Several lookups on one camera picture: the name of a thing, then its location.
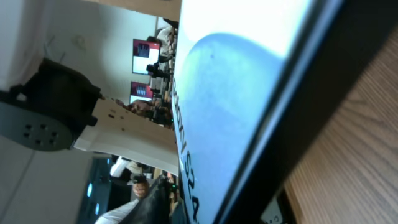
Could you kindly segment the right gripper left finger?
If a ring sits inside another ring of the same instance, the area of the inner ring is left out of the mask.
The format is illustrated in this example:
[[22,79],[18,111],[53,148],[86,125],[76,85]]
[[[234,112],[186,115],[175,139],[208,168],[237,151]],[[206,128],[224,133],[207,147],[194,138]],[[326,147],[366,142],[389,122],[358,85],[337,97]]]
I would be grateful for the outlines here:
[[149,193],[137,203],[119,224],[169,224],[169,183],[159,177]]

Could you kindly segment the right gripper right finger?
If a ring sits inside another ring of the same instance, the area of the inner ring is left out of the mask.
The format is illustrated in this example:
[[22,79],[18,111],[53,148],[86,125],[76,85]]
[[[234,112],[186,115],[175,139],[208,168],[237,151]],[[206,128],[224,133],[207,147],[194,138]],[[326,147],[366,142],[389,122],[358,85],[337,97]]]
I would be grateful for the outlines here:
[[260,217],[263,224],[296,224],[296,217],[285,189],[275,196]]

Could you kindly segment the blue Galaxy smartphone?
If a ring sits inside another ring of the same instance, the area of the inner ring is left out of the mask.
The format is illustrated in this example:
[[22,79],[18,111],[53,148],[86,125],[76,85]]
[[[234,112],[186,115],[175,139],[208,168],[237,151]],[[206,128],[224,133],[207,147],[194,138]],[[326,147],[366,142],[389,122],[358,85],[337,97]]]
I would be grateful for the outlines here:
[[184,1],[172,101],[187,222],[258,222],[396,25],[396,1]]

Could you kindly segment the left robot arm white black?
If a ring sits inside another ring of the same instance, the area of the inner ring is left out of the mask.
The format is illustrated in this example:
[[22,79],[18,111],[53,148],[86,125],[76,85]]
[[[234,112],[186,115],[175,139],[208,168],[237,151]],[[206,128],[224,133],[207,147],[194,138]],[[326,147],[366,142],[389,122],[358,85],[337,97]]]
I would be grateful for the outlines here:
[[1,135],[36,151],[79,149],[179,171],[174,132],[45,58],[48,1],[1,2]]

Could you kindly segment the background monitor screens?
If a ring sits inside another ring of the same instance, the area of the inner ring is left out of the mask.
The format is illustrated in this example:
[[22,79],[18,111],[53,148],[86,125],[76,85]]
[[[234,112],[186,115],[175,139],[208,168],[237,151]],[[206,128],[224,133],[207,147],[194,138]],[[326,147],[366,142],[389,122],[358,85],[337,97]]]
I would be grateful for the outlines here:
[[147,71],[148,65],[159,61],[160,44],[146,40],[134,39],[132,43],[132,72],[133,74],[147,75],[149,81],[146,83],[131,82],[130,103],[135,100],[150,101],[153,92],[150,86],[151,76]]

